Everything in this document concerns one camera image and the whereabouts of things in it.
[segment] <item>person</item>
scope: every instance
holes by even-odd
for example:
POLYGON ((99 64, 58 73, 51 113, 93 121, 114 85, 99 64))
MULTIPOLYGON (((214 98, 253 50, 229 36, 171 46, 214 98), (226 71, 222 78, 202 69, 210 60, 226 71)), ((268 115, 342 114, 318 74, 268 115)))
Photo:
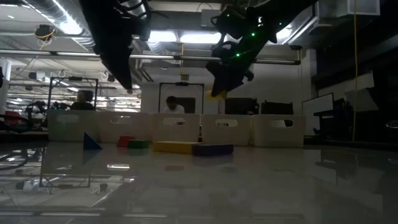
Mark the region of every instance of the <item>person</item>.
POLYGON ((79 90, 77 92, 77 102, 70 107, 71 110, 94 110, 94 106, 90 102, 93 100, 93 93, 90 91, 79 90))
POLYGON ((175 96, 167 97, 166 103, 167 106, 164 107, 163 113, 185 114, 184 107, 177 104, 177 98, 175 96))

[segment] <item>white plastic crate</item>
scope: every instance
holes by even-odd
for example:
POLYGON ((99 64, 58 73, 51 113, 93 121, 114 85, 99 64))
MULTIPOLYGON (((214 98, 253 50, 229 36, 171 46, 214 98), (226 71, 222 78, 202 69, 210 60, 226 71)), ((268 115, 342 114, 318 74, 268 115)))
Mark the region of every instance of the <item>white plastic crate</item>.
POLYGON ((205 144, 249 145, 250 116, 204 114, 201 116, 202 140, 205 144))
POLYGON ((84 133, 98 140, 96 111, 48 110, 50 141, 83 142, 84 133))
POLYGON ((153 114, 153 141, 197 142, 199 114, 153 114))
POLYGON ((97 117, 99 140, 103 143, 117 142, 123 135, 151 140, 150 115, 147 113, 100 111, 97 117))
POLYGON ((303 147, 305 117, 262 114, 252 116, 253 140, 258 147, 303 147))

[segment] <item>red block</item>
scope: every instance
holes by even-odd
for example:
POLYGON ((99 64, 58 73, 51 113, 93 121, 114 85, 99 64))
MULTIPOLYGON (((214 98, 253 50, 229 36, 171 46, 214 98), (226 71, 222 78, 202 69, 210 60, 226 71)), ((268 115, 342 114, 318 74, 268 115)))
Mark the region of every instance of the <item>red block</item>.
POLYGON ((134 136, 120 136, 118 141, 118 147, 127 147, 130 140, 135 140, 134 136))

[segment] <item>blue block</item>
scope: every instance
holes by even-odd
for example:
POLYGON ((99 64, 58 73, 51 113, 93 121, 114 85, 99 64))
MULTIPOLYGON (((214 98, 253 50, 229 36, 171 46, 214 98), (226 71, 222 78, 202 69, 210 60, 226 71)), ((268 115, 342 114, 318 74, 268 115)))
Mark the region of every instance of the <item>blue block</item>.
POLYGON ((234 152, 232 144, 197 144, 192 146, 192 154, 194 156, 221 156, 230 155, 234 152))
POLYGON ((85 133, 85 138, 83 140, 83 150, 100 150, 102 147, 87 133, 85 133))

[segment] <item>white floor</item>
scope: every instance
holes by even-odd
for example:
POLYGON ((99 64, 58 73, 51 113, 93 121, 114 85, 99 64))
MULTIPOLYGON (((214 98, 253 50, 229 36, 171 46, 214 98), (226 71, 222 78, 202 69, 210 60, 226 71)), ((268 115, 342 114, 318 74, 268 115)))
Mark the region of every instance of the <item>white floor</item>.
POLYGON ((398 222, 392 152, 236 147, 233 156, 202 158, 102 146, 83 152, 51 142, 41 170, 23 167, 23 190, 15 175, 2 177, 14 170, 0 172, 0 197, 12 198, 0 202, 0 223, 20 223, 20 215, 21 223, 398 222), (75 188, 40 188, 39 174, 75 188))

